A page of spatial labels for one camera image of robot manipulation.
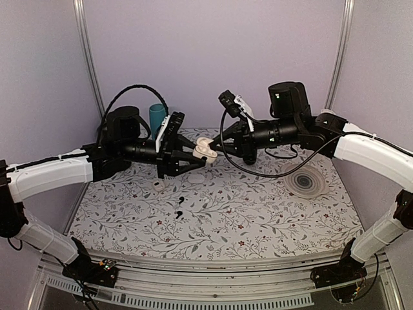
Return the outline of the beige earbud charging case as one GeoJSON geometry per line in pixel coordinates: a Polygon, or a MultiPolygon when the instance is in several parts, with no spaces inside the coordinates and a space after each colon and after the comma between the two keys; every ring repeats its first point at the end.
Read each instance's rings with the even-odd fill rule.
{"type": "Polygon", "coordinates": [[[193,149],[192,155],[196,158],[206,158],[208,164],[212,164],[217,159],[217,152],[210,148],[210,143],[213,139],[207,137],[199,137],[196,141],[196,146],[193,149]]]}

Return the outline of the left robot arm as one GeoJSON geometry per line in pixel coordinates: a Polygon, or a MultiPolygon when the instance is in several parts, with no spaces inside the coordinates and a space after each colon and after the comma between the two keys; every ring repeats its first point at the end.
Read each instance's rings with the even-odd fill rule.
{"type": "Polygon", "coordinates": [[[152,164],[159,178],[179,176],[204,167],[207,158],[197,158],[185,147],[195,144],[178,134],[185,115],[175,112],[162,123],[159,137],[142,137],[149,126],[139,109],[125,106],[110,112],[103,122],[97,143],[67,154],[20,165],[1,161],[1,237],[16,238],[70,266],[82,280],[91,280],[96,267],[87,250],[75,238],[64,236],[24,211],[25,199],[52,189],[77,183],[107,180],[129,168],[132,162],[152,164]]]}

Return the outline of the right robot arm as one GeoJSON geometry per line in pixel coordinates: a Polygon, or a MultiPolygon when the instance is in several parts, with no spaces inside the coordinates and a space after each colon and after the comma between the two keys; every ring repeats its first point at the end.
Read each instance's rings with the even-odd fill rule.
{"type": "Polygon", "coordinates": [[[221,93],[218,100],[224,114],[238,121],[221,128],[211,148],[252,165],[259,149],[299,145],[314,154],[358,164],[402,188],[390,211],[346,244],[333,272],[338,281],[346,282],[373,254],[412,229],[412,153],[332,112],[313,116],[301,82],[276,83],[268,92],[271,120],[254,119],[241,96],[229,90],[221,93]]]}

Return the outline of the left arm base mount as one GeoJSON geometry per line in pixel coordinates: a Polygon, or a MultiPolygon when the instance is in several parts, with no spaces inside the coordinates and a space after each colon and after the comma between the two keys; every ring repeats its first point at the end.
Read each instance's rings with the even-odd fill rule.
{"type": "Polygon", "coordinates": [[[114,288],[119,269],[107,267],[105,263],[101,265],[92,262],[89,258],[78,257],[72,263],[65,265],[62,274],[79,282],[114,288]]]}

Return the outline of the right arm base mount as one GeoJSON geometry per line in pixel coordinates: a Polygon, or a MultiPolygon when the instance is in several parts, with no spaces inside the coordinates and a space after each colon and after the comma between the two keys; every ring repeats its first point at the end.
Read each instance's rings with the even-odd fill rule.
{"type": "Polygon", "coordinates": [[[363,263],[338,262],[315,267],[310,272],[310,279],[316,288],[328,287],[366,277],[367,270],[363,263]]]}

